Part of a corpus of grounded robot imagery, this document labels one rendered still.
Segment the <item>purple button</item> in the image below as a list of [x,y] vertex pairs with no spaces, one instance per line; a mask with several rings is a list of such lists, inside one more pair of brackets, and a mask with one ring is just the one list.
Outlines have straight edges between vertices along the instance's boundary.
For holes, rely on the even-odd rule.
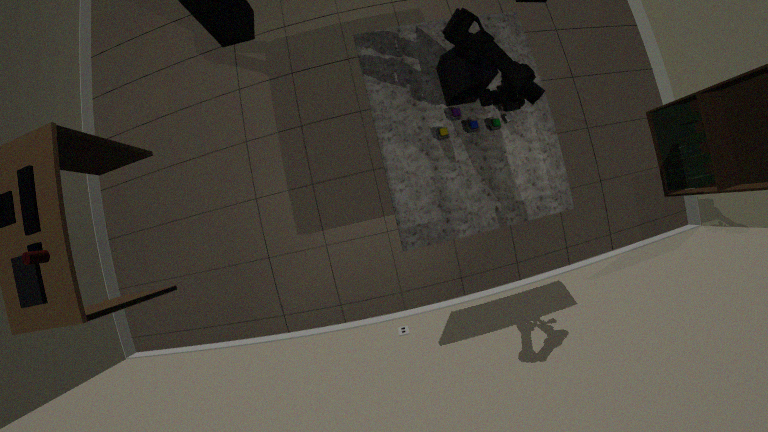
[[453,108],[449,110],[450,110],[449,115],[450,115],[451,121],[459,120],[462,118],[462,113],[459,108]]

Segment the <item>yellow button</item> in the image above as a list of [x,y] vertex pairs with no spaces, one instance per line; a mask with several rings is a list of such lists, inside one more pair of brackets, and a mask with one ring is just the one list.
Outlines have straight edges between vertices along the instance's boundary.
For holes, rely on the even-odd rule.
[[447,127],[441,127],[436,129],[436,135],[438,140],[440,139],[448,139],[450,137],[449,132],[447,130]]

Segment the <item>green button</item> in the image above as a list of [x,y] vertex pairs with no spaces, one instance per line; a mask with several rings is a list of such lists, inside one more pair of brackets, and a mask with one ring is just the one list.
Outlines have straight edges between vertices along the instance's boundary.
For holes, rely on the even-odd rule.
[[499,118],[490,119],[488,121],[489,129],[490,131],[494,131],[501,128],[501,123]]

